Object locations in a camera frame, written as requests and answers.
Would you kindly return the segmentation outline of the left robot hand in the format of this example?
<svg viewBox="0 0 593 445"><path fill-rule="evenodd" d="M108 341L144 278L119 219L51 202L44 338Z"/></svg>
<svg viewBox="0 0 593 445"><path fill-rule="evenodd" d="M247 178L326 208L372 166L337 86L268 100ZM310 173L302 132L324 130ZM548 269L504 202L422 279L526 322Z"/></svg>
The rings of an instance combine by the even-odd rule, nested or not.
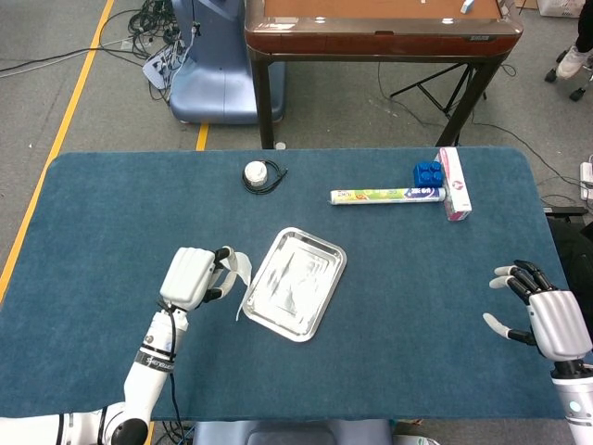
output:
<svg viewBox="0 0 593 445"><path fill-rule="evenodd" d="M235 251L179 248L159 290L163 300L184 311L226 297L233 288L238 267Z"/></svg>

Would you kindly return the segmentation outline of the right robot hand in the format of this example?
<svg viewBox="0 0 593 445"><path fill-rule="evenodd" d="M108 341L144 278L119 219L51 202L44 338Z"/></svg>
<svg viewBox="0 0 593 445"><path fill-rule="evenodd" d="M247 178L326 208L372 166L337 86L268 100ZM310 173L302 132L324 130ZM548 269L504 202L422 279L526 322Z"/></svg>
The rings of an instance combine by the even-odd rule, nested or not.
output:
<svg viewBox="0 0 593 445"><path fill-rule="evenodd" d="M553 362L585 358L592 351L592 340L573 292L553 285L546 274L530 261L515 261L494 270L492 289L508 288L519 297L527 311L530 330L506 326L485 312L486 324L501 337L538 347Z"/></svg>

